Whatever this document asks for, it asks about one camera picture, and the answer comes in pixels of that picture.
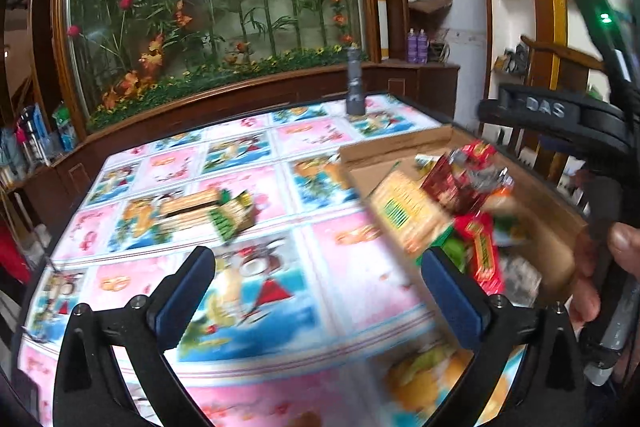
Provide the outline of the person's right hand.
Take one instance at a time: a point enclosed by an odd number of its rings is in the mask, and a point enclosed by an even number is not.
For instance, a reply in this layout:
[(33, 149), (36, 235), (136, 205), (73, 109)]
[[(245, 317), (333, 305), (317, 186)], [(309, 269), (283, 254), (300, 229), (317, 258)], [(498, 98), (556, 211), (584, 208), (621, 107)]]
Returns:
[[(615, 223), (608, 232), (608, 250), (616, 263), (639, 278), (639, 230), (623, 223)], [(597, 265), (597, 246), (583, 229), (574, 247), (575, 277), (573, 295), (568, 312), (576, 332), (587, 322), (594, 320), (600, 311), (600, 297), (594, 287), (592, 276)], [(625, 386), (639, 364), (639, 334), (623, 351), (613, 371), (616, 384)]]

